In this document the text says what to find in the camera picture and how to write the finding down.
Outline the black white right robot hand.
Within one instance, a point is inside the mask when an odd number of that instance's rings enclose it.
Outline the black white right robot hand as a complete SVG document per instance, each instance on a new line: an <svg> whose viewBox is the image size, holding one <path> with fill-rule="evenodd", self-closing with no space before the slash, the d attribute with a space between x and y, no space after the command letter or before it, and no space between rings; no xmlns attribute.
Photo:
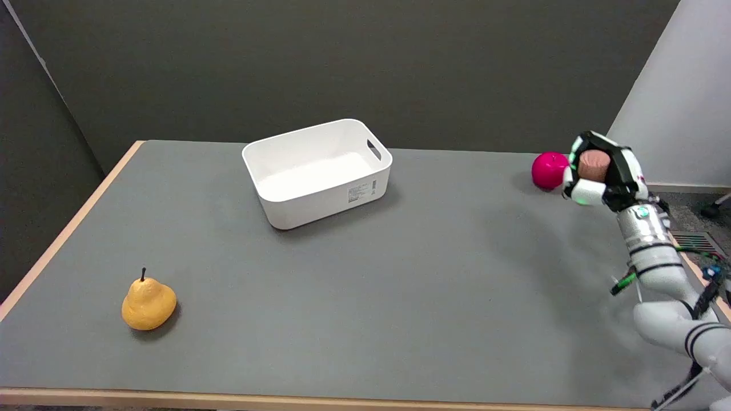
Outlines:
<svg viewBox="0 0 731 411"><path fill-rule="evenodd" d="M580 156L598 150L609 156L610 164L603 182L581 177ZM593 131L580 133L572 144L569 166L564 169L562 192L582 206L605 205L617 213L647 203L650 192L637 157L629 146L622 146Z"/></svg>

